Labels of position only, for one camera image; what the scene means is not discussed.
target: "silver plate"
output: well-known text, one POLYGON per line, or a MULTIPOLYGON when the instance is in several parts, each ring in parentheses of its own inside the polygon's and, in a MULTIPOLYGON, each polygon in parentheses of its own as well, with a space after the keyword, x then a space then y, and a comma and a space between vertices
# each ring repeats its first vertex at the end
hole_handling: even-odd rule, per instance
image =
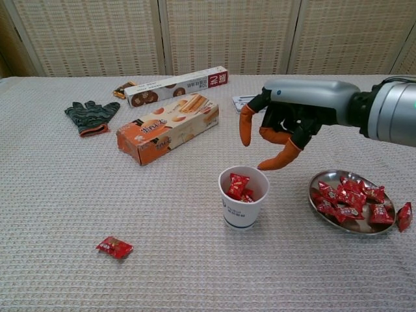
POLYGON ((313 177, 313 179, 309 183, 309 196, 308 196, 309 203, 311 204, 312 208, 317 212, 317 214, 323 217, 323 219, 328 221, 333 226, 339 229, 343 229, 344 231, 347 231, 350 233, 358 233, 362 235, 378 235, 378 234, 382 234, 390 230, 396 223, 396 211, 395 211, 395 207, 392 201, 390 200, 390 198, 387 196, 386 193, 384 193, 384 204, 392 207, 391 209, 388 209, 387 212, 394 219, 393 224, 370 225, 369 224, 369 218, 371 215, 370 207, 369 207, 369 204, 371 203, 370 201, 367 201, 367 203, 363 206, 363 216, 365 218, 364 220, 347 220, 343 222, 342 224, 340 224, 334 217, 326 216, 325 214, 320 213, 317 210, 317 207, 312 200, 312 194, 314 192, 318 192, 319 181, 323 181, 331 185, 332 187, 337 188, 337 186, 341 184, 341 181, 340 181, 341 176, 347 177, 357 182, 362 181, 364 182, 364 185, 366 187, 378 187, 378 185, 374 184, 373 182, 352 172, 347 172, 347 171, 342 171, 342 170, 328 170, 328 171, 321 172, 317 174, 315 177, 313 177))

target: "white paper cup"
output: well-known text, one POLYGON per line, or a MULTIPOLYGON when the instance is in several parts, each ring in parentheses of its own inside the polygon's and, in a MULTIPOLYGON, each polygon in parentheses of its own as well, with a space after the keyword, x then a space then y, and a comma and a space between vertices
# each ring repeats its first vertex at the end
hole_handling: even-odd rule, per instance
POLYGON ((264 173, 253 167, 234 166, 221 172, 218 178, 218 186, 220 187, 222 197, 222 210, 224 212, 225 223, 237 231, 251 229, 270 188, 270 183, 264 173), (244 203, 226 195, 231 185, 230 174, 250 177, 246 188, 253 190, 254 202, 244 203))

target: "small box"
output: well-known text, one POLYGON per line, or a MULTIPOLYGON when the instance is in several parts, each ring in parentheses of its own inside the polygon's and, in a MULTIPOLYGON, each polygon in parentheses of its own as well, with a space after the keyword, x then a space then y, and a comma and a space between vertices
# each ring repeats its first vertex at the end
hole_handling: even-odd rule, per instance
POLYGON ((118 148, 146 165, 218 124, 218 104, 189 94, 117 130, 118 148))
POLYGON ((228 71, 222 66, 217 66, 152 83, 131 86, 124 89, 124 95, 130 107, 139 107, 163 99, 224 85, 227 82, 228 71))

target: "orange cookie box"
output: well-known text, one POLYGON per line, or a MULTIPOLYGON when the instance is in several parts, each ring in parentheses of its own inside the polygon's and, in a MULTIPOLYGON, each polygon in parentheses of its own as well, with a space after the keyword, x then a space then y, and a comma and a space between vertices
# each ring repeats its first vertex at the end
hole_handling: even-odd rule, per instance
POLYGON ((190 94, 119 128, 118 148, 146 165, 218 124, 218 117, 218 104, 190 94))

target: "candy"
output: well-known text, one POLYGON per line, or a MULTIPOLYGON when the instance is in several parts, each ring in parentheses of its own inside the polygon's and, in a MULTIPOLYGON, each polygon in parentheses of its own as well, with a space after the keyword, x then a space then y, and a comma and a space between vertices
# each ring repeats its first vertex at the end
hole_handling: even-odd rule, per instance
POLYGON ((241 195, 240 201, 242 201, 244 203, 252 203, 252 202, 254 202, 253 198, 249 197, 249 195, 247 195, 247 194, 241 195))
POLYGON ((114 258, 121 259, 122 257, 127 256, 130 252, 133 251, 133 246, 122 242, 114 238, 113 236, 107 237, 103 240, 96 249, 106 252, 109 255, 112 255, 114 258))
POLYGON ((369 223, 373 224, 393 224, 394 219, 387 212, 382 203, 373 203, 370 205, 371 217, 369 223))
POLYGON ((352 192, 358 193, 360 194, 361 191, 363 190, 363 182, 357 182, 354 181, 353 179, 349 179, 347 177, 341 177, 341 184, 344 187, 344 189, 346 190, 351 190, 352 192))
POLYGON ((322 193, 322 195, 331 203, 334 205, 337 203, 337 190, 335 190, 330 185, 326 184, 325 182, 319 181, 319 190, 322 193))
POLYGON ((361 212, 356 209, 355 207, 348 207, 348 206, 340 206, 338 205, 336 208, 338 220, 346 220, 346 219, 354 219, 354 220, 364 220, 364 216, 361 212))
POLYGON ((328 200, 325 200, 325 199, 323 199, 322 202, 320 202, 319 205, 317 205, 317 210, 320 213, 325 213, 325 214, 332 215, 332 216, 336 215, 333 205, 328 200))
POLYGON ((356 208, 359 212, 363 212, 366 196, 364 194, 357 194, 350 190, 346 190, 342 185, 337 187, 338 200, 346 203, 349 206, 356 208))
POLYGON ((254 202, 253 193, 254 193, 253 190, 250 190, 249 188, 245 188, 244 190, 242 190, 241 201, 245 203, 254 202))
POLYGON ((318 205, 327 199, 325 199, 325 197, 320 194, 314 194, 312 195, 312 200, 314 201, 315 205, 318 205))
POLYGON ((363 193, 367 199, 375 200, 378 203, 384 203, 384 187, 363 187, 363 193))
POLYGON ((231 185, 226 194, 234 200, 241 200, 242 192, 250 178, 243 175, 231 174, 230 179, 231 185))
POLYGON ((397 213, 397 226, 400 232, 407 229, 413 219, 413 213, 411 211, 411 203, 407 202, 397 213))
POLYGON ((250 190, 249 188, 245 188, 244 190, 242 190, 242 195, 247 195, 251 198, 253 198, 253 190, 250 190))

